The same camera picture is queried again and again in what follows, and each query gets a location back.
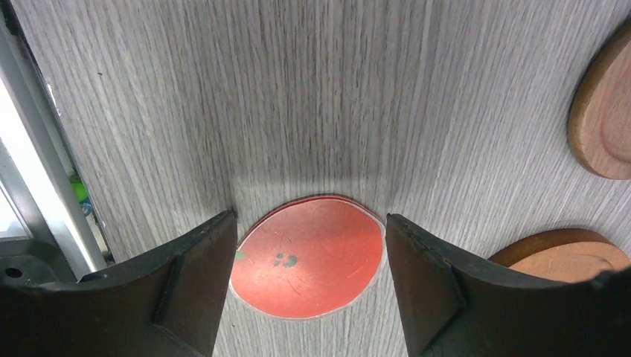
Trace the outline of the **wooden coaster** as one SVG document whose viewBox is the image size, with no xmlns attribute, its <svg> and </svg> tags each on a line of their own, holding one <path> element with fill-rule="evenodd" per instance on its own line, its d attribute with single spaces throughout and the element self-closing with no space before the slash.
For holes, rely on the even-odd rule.
<svg viewBox="0 0 631 357">
<path fill-rule="evenodd" d="M 630 267 L 630 258 L 617 245 L 595 231 L 582 228 L 530 235 L 503 248 L 489 260 L 514 271 L 565 283 Z"/>
<path fill-rule="evenodd" d="M 630 179 L 630 19 L 594 55 L 568 114 L 572 154 L 590 173 Z"/>
</svg>

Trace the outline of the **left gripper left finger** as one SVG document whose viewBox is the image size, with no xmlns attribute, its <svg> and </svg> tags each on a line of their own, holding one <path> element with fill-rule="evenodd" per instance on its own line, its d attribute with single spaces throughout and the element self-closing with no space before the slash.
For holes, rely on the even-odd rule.
<svg viewBox="0 0 631 357">
<path fill-rule="evenodd" d="M 76 283 L 1 285 L 3 356 L 211 356 L 237 245 L 233 211 Z"/>
</svg>

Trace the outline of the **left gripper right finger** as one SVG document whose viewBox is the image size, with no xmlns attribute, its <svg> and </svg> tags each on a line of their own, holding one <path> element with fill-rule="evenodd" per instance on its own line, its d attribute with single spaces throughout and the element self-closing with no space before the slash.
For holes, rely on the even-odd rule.
<svg viewBox="0 0 631 357">
<path fill-rule="evenodd" d="M 514 271 L 404 216 L 385 241 L 410 356 L 628 356 L 630 270 L 562 283 Z"/>
</svg>

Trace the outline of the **red coaster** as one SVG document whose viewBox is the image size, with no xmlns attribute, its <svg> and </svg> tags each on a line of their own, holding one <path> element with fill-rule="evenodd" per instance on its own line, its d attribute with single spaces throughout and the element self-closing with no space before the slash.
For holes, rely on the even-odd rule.
<svg viewBox="0 0 631 357">
<path fill-rule="evenodd" d="M 271 318 L 307 321 L 355 303 L 376 280 L 385 259 L 385 225 L 344 196 L 287 202 L 245 234 L 230 288 Z"/>
</svg>

